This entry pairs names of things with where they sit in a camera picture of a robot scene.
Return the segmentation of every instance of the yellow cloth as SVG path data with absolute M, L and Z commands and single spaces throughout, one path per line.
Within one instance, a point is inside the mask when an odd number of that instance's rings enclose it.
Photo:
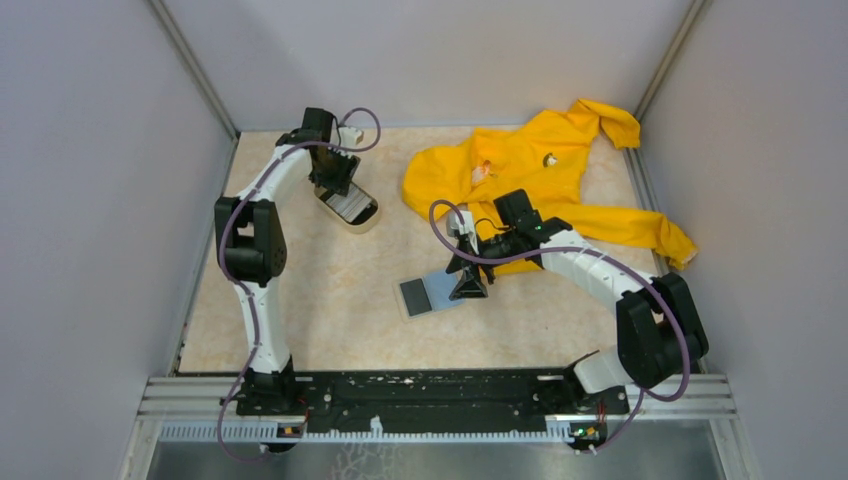
M 433 147 L 416 154 L 403 179 L 403 200 L 424 219 L 434 200 L 466 203 L 475 220 L 488 218 L 500 226 L 493 200 L 523 188 L 543 219 L 559 217 L 586 237 L 653 248 L 669 257 L 675 268 L 684 268 L 698 250 L 665 215 L 580 204 L 580 178 L 600 130 L 616 148 L 639 146 L 639 122 L 633 116 L 584 99 L 567 112 L 545 110 L 515 132 L 477 128 L 459 146 Z M 549 154 L 556 163 L 546 167 Z M 438 207 L 437 217 L 446 210 Z M 483 239 L 496 233 L 488 222 L 477 226 Z M 497 272 L 536 269 L 533 262 L 521 261 Z

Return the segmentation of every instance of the gray wall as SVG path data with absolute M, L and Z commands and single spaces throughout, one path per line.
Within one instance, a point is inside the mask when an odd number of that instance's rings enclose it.
M 523 123 L 578 96 L 635 108 L 689 0 L 167 0 L 242 130 L 304 107 L 388 125 Z
M 113 478 L 229 140 L 144 2 L 2 12 L 0 477 Z
M 717 1 L 644 124 L 765 478 L 844 478 L 848 3 Z

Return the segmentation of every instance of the purple cable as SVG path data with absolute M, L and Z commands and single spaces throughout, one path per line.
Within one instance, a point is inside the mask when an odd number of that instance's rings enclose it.
M 361 147 L 361 148 L 351 148 L 351 147 L 342 147 L 341 145 L 335 145 L 335 144 L 332 144 L 332 143 L 329 143 L 329 142 L 319 142 L 319 141 L 308 141 L 308 142 L 302 142 L 302 143 L 298 143 L 296 145 L 292 145 L 291 148 L 289 148 L 288 150 L 283 152 L 283 154 L 280 155 L 279 158 L 275 159 L 271 163 L 271 165 L 265 170 L 265 173 L 263 173 L 262 176 L 259 177 L 259 180 L 256 181 L 256 185 L 254 185 L 253 189 L 250 190 L 250 193 L 245 195 L 244 198 L 242 198 L 241 201 L 238 203 L 238 205 L 236 205 L 236 208 L 233 210 L 233 213 L 230 215 L 230 218 L 227 219 L 226 226 L 224 226 L 222 238 L 228 238 L 230 236 L 230 233 L 233 231 L 233 226 L 235 225 L 236 218 L 238 218 L 241 211 L 244 210 L 244 207 L 248 204 L 248 202 L 250 202 L 250 199 L 252 199 L 254 197 L 254 195 L 256 195 L 256 193 L 259 191 L 258 189 L 260 187 L 262 187 L 262 185 L 265 183 L 265 181 L 268 179 L 268 176 L 271 175 L 271 173 L 274 171 L 274 169 L 276 169 L 277 166 L 280 165 L 283 162 L 283 160 L 286 159 L 286 157 L 288 157 L 289 155 L 294 153 L 296 150 L 299 150 L 301 148 L 308 148 L 308 147 L 332 147 L 336 150 L 341 150 L 341 151 L 344 151 L 344 152 L 358 153 L 358 152 L 365 152 L 365 151 L 368 151 L 368 150 L 371 150 L 372 148 L 374 148 L 377 145 L 377 143 L 380 141 L 380 137 L 382 136 L 382 128 L 380 127 L 380 120 L 377 118 L 377 115 L 374 114 L 374 112 L 372 112 L 371 110 L 369 110 L 365 107 L 356 107 L 353 110 L 347 112 L 345 114 L 345 116 L 342 117 L 342 120 L 341 120 L 341 122 L 339 122 L 339 124 L 340 124 L 340 126 L 344 126 L 347 119 L 350 118 L 350 116 L 353 115 L 356 112 L 365 112 L 368 115 L 370 115 L 371 118 L 374 119 L 374 124 L 377 128 L 377 136 L 374 138 L 374 141 L 371 142 L 370 145 L 368 145 L 367 147 Z M 223 433 L 222 433 L 222 429 L 223 429 L 223 425 L 224 425 L 224 414 L 226 413 L 227 406 L 233 400 L 233 396 L 235 395 L 236 390 L 238 389 L 239 385 L 241 384 L 241 381 L 244 378 L 244 375 L 247 373 L 247 369 L 250 368 L 250 364 L 253 363 L 253 359 L 254 359 L 254 357 L 256 357 L 256 352 L 259 350 L 259 340 L 260 340 L 260 337 L 259 337 L 259 315 L 256 313 L 256 305 L 253 303 L 253 294 L 250 293 L 250 290 L 248 290 L 247 285 L 245 285 L 244 282 L 233 277 L 232 273 L 230 273 L 230 270 L 227 268 L 227 263 L 225 261 L 225 255 L 224 255 L 224 253 L 226 251 L 226 246 L 227 246 L 226 242 L 221 242 L 221 247 L 218 249 L 218 265 L 221 266 L 221 271 L 224 272 L 224 276 L 227 277 L 227 280 L 234 283 L 237 287 L 241 288 L 244 291 L 245 295 L 247 296 L 247 304 L 250 307 L 250 316 L 251 316 L 251 320 L 253 321 L 253 348 L 250 350 L 250 354 L 247 356 L 247 361 L 244 363 L 244 366 L 242 367 L 241 371 L 239 372 L 238 376 L 236 376 L 235 381 L 233 382 L 232 386 L 230 387 L 230 391 L 227 392 L 227 396 L 224 398 L 224 403 L 221 404 L 221 411 L 218 414 L 218 424 L 217 424 L 218 428 L 216 429 L 217 430 L 216 433 L 217 433 L 217 437 L 218 437 L 218 444 L 221 446 L 221 449 L 224 451 L 224 453 L 228 457 L 230 457 L 233 460 L 243 462 L 243 463 L 254 463 L 254 462 L 264 461 L 267 458 L 267 452 L 262 453 L 259 456 L 252 457 L 252 458 L 240 457 L 240 456 L 234 454 L 233 452 L 231 452 L 227 448 L 227 445 L 224 443 L 224 437 L 223 437 Z
M 476 257 L 474 255 L 469 255 L 469 254 L 463 252 L 462 250 L 456 248 L 455 246 L 453 246 L 448 241 L 448 239 L 445 238 L 444 235 L 442 235 L 442 232 L 439 231 L 439 227 L 436 225 L 436 218 L 435 218 L 436 207 L 438 207 L 439 205 L 445 205 L 445 206 L 449 207 L 451 210 L 453 210 L 454 213 L 456 213 L 457 218 L 459 218 L 460 223 L 464 224 L 465 220 L 463 219 L 462 214 L 459 211 L 459 207 L 457 207 L 456 205 L 454 205 L 453 203 L 451 203 L 447 200 L 436 200 L 435 202 L 432 203 L 432 205 L 430 205 L 430 213 L 429 213 L 430 228 L 433 229 L 433 233 L 436 235 L 436 238 L 438 238 L 439 241 L 442 242 L 442 245 L 444 245 L 448 250 L 450 250 L 451 252 L 453 252 L 456 256 L 458 256 L 460 258 L 464 258 L 465 260 L 475 262 L 475 263 L 480 263 L 480 264 L 483 264 L 483 265 L 504 265 L 506 263 L 514 262 L 516 260 L 523 260 L 523 259 L 533 257 L 533 256 L 536 256 L 536 255 L 541 255 L 543 253 L 556 253 L 556 252 L 569 253 L 569 252 L 574 252 L 574 253 L 580 253 L 580 254 L 588 254 L 590 256 L 596 257 L 596 258 L 603 260 L 603 261 L 609 263 L 610 265 L 616 267 L 617 269 L 621 270 L 622 272 L 627 274 L 629 277 L 631 277 L 633 280 L 635 280 L 637 283 L 642 285 L 642 287 L 645 288 L 645 290 L 651 295 L 651 297 L 653 297 L 654 300 L 656 300 L 656 302 L 660 306 L 660 309 L 665 314 L 665 316 L 668 318 L 669 323 L 671 324 L 671 329 L 674 330 L 674 336 L 677 339 L 677 343 L 680 345 L 680 352 L 681 352 L 681 357 L 682 357 L 681 360 L 683 362 L 683 375 L 682 375 L 682 378 L 680 380 L 680 386 L 677 388 L 677 391 L 674 392 L 673 394 L 669 395 L 669 396 L 664 396 L 664 395 L 658 395 L 658 394 L 656 394 L 656 393 L 654 393 L 654 392 L 652 392 L 648 389 L 640 388 L 639 400 L 636 402 L 636 405 L 631 409 L 630 415 L 627 417 L 627 419 L 624 420 L 624 423 L 621 424 L 621 426 L 618 428 L 618 430 L 616 430 L 615 433 L 613 433 L 609 437 L 609 439 L 607 439 L 606 443 L 604 443 L 600 447 L 596 448 L 594 452 L 592 452 L 591 450 L 588 450 L 588 451 L 585 451 L 585 452 L 587 452 L 587 453 L 599 452 L 599 451 L 603 450 L 604 448 L 606 448 L 606 446 L 609 445 L 613 440 L 618 438 L 618 436 L 621 434 L 621 432 L 624 431 L 624 429 L 627 428 L 628 425 L 630 425 L 630 423 L 633 421 L 633 418 L 639 412 L 639 409 L 642 407 L 642 400 L 645 398 L 645 394 L 647 394 L 647 395 L 649 395 L 649 396 L 651 396 L 651 397 L 653 397 L 656 400 L 659 400 L 661 402 L 673 402 L 673 401 L 675 401 L 675 400 L 677 400 L 677 399 L 679 399 L 680 397 L 683 396 L 683 394 L 686 392 L 686 388 L 689 386 L 689 376 L 691 374 L 691 366 L 690 366 L 691 359 L 689 357 L 689 348 L 686 346 L 686 339 L 683 337 L 683 330 L 680 328 L 680 324 L 677 321 L 677 317 L 674 316 L 674 313 L 671 311 L 671 307 L 668 306 L 668 303 L 666 303 L 666 301 L 662 298 L 662 295 L 660 295 L 660 293 L 657 292 L 657 290 L 653 287 L 653 285 L 650 284 L 650 282 L 648 282 L 647 280 L 642 278 L 641 275 L 636 273 L 636 271 L 634 271 L 632 268 L 628 267 L 627 265 L 619 262 L 618 260 L 616 260 L 612 257 L 606 256 L 606 254 L 599 252 L 598 250 L 583 249 L 583 248 L 580 248 L 580 247 L 538 248 L 538 249 L 530 250 L 529 252 L 524 252 L 524 253 L 521 253 L 521 254 L 518 254 L 518 255 L 512 255 L 510 257 L 496 258 L 496 259 L 488 259 L 488 258 Z

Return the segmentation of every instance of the purple hose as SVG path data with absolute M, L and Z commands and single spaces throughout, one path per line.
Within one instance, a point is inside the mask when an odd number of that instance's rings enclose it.
M 256 185 L 254 185 L 253 189 L 251 189 L 250 192 L 247 195 L 245 195 L 244 198 L 241 199 L 241 201 L 238 203 L 238 205 L 236 205 L 236 208 L 233 210 L 233 213 L 230 215 L 230 218 L 227 219 L 227 224 L 224 226 L 222 238 L 229 238 L 230 233 L 233 231 L 233 226 L 235 225 L 236 218 L 238 218 L 241 211 L 244 210 L 244 207 L 248 204 L 248 202 L 250 202 L 250 199 L 252 199 L 254 197 L 254 195 L 256 195 L 256 193 L 258 192 L 259 188 L 262 187 L 262 185 L 265 184 L 265 181 L 268 179 L 268 176 L 271 175 L 271 172 L 273 172 L 274 169 L 277 168 L 277 166 L 280 165 L 283 162 L 283 160 L 286 159 L 286 157 L 288 157 L 289 155 L 291 155 L 295 151 L 297 151 L 301 148 L 308 148 L 308 147 L 332 147 L 336 150 L 341 150 L 341 151 L 344 151 L 344 152 L 358 153 L 358 152 L 365 152 L 365 151 L 368 151 L 368 150 L 371 150 L 372 148 L 374 148 L 377 145 L 377 143 L 380 141 L 380 137 L 382 136 L 382 128 L 380 127 L 380 120 L 377 118 L 377 115 L 375 115 L 374 112 L 372 112 L 371 110 L 369 110 L 365 107 L 354 108 L 353 110 L 351 110 L 351 111 L 349 111 L 345 114 L 345 116 L 342 118 L 342 120 L 341 120 L 341 122 L 339 122 L 339 124 L 341 126 L 344 126 L 344 123 L 347 121 L 347 119 L 350 118 L 350 116 L 353 115 L 356 112 L 365 112 L 368 115 L 370 115 L 371 118 L 374 119 L 374 124 L 377 128 L 377 136 L 374 138 L 374 141 L 371 142 L 370 145 L 368 145 L 366 147 L 361 147 L 361 148 L 351 148 L 351 147 L 342 147 L 341 145 L 335 145 L 335 144 L 332 144 L 332 143 L 329 143 L 329 142 L 319 142 L 319 141 L 308 141 L 308 142 L 302 142 L 302 143 L 298 143 L 296 145 L 292 145 L 291 148 L 289 148 L 288 150 L 283 152 L 283 154 L 280 155 L 279 158 L 275 159 L 271 163 L 271 165 L 265 170 L 265 173 L 263 173 L 262 176 L 259 177 L 259 180 L 256 181 Z M 256 313 L 256 305 L 253 303 L 253 294 L 251 294 L 250 290 L 247 289 L 247 285 L 245 285 L 242 281 L 238 280 L 237 278 L 233 277 L 232 273 L 230 273 L 229 269 L 227 268 L 227 263 L 225 261 L 225 255 L 224 255 L 224 253 L 226 251 L 226 246 L 227 246 L 226 242 L 222 241 L 221 246 L 218 249 L 218 265 L 220 265 L 221 271 L 224 272 L 224 276 L 227 277 L 227 280 L 234 283 L 237 287 L 241 288 L 244 291 L 245 295 L 247 296 L 247 304 L 250 307 L 250 316 L 251 316 L 251 320 L 253 321 L 253 348 L 250 350 L 250 354 L 247 356 L 247 361 L 244 363 L 244 366 L 242 367 L 238 376 L 236 376 L 235 381 L 233 382 L 232 386 L 230 387 L 230 391 L 227 392 L 227 396 L 224 398 L 224 402 L 221 404 L 221 411 L 218 414 L 218 428 L 216 429 L 217 430 L 216 433 L 217 433 L 217 436 L 218 436 L 218 444 L 221 446 L 221 449 L 224 451 L 224 453 L 228 457 L 232 458 L 233 460 L 243 462 L 243 463 L 254 463 L 254 462 L 260 462 L 260 461 L 265 460 L 267 458 L 267 453 L 263 453 L 263 454 L 260 454 L 259 456 L 252 457 L 252 458 L 240 457 L 240 456 L 234 454 L 233 452 L 231 452 L 227 448 L 227 445 L 224 443 L 224 437 L 223 437 L 223 433 L 222 433 L 222 428 L 223 428 L 223 425 L 224 425 L 224 414 L 226 413 L 227 406 L 233 400 L 233 396 L 235 395 L 236 390 L 238 389 L 239 385 L 241 384 L 241 381 L 244 378 L 244 375 L 247 373 L 247 369 L 250 368 L 250 364 L 253 363 L 253 359 L 254 359 L 254 357 L 256 357 L 256 352 L 259 350 L 259 340 L 260 340 L 260 337 L 259 337 L 259 315 Z
M 603 445 L 601 445 L 600 447 L 595 449 L 595 452 L 599 452 L 599 451 L 603 450 L 604 448 L 606 448 L 607 445 L 609 445 L 613 440 L 618 438 L 619 435 L 621 434 L 621 432 L 624 431 L 624 429 L 627 428 L 628 425 L 630 425 L 630 423 L 633 421 L 633 418 L 636 416 L 637 413 L 639 413 L 639 409 L 642 407 L 642 400 L 645 398 L 645 394 L 647 394 L 647 395 L 649 395 L 649 396 L 651 396 L 651 397 L 653 397 L 656 400 L 659 400 L 661 402 L 673 402 L 673 401 L 675 401 L 675 400 L 677 400 L 677 399 L 679 399 L 680 397 L 683 396 L 683 394 L 686 392 L 686 388 L 689 386 L 689 376 L 691 374 L 691 365 L 690 365 L 691 359 L 689 357 L 689 348 L 686 346 L 686 339 L 683 337 L 683 330 L 680 328 L 680 324 L 677 321 L 677 317 L 674 316 L 674 313 L 671 311 L 671 307 L 668 306 L 668 303 L 666 303 L 666 301 L 662 298 L 662 295 L 660 295 L 660 293 L 657 292 L 657 290 L 653 287 L 653 285 L 650 284 L 650 282 L 648 282 L 647 280 L 642 278 L 641 275 L 636 273 L 636 271 L 634 271 L 632 268 L 628 267 L 627 265 L 619 262 L 618 260 L 616 260 L 612 257 L 606 256 L 606 254 L 599 252 L 598 250 L 583 249 L 581 247 L 538 248 L 536 250 L 530 250 L 529 252 L 524 252 L 524 253 L 521 253 L 521 254 L 518 254 L 518 255 L 512 255 L 510 257 L 496 258 L 496 259 L 488 259 L 488 258 L 482 258 L 482 257 L 475 257 L 474 255 L 469 255 L 469 254 L 463 252 L 462 250 L 456 248 L 455 246 L 453 246 L 448 241 L 448 239 L 445 238 L 444 235 L 442 235 L 442 232 L 439 231 L 439 227 L 436 225 L 436 218 L 435 218 L 436 207 L 438 207 L 439 205 L 445 205 L 445 206 L 449 207 L 451 210 L 453 210 L 454 213 L 456 213 L 457 218 L 459 218 L 460 223 L 464 224 L 465 220 L 463 219 L 462 214 L 459 211 L 459 207 L 457 207 L 456 205 L 454 205 L 453 203 L 451 203 L 447 200 L 436 200 L 435 202 L 432 203 L 432 205 L 430 205 L 430 214 L 429 214 L 429 216 L 430 216 L 430 227 L 433 229 L 433 233 L 436 235 L 436 238 L 438 238 L 439 241 L 442 242 L 442 245 L 444 245 L 448 250 L 450 250 L 451 252 L 453 252 L 456 256 L 458 256 L 460 258 L 464 258 L 465 260 L 468 260 L 468 261 L 471 261 L 471 262 L 474 262 L 474 263 L 483 264 L 483 265 L 504 265 L 506 263 L 514 262 L 516 260 L 526 259 L 526 258 L 533 257 L 533 256 L 536 256 L 536 255 L 541 255 L 543 253 L 575 252 L 575 253 L 580 253 L 580 254 L 588 254 L 590 256 L 597 257 L 598 259 L 603 260 L 603 261 L 609 263 L 610 265 L 618 268 L 619 270 L 621 270 L 622 272 L 627 274 L 629 277 L 631 277 L 633 280 L 638 282 L 640 285 L 642 285 L 642 287 L 644 287 L 645 290 L 649 294 L 651 294 L 651 297 L 653 297 L 654 300 L 657 301 L 657 303 L 660 306 L 660 309 L 665 314 L 665 316 L 668 318 L 669 323 L 671 324 L 671 328 L 672 328 L 672 330 L 674 330 L 674 336 L 677 339 L 677 343 L 680 345 L 680 352 L 681 352 L 681 357 L 682 357 L 681 360 L 683 362 L 683 375 L 682 375 L 682 378 L 680 380 L 680 386 L 677 388 L 676 392 L 674 392 L 673 394 L 671 394 L 669 396 L 658 395 L 658 394 L 656 394 L 656 393 L 654 393 L 654 392 L 652 392 L 648 389 L 644 389 L 644 388 L 640 389 L 639 400 L 636 402 L 636 405 L 631 409 L 630 415 L 627 417 L 627 419 L 624 420 L 624 423 L 621 424 L 621 426 L 615 431 L 615 433 L 613 433 L 607 439 L 606 443 L 604 443 Z

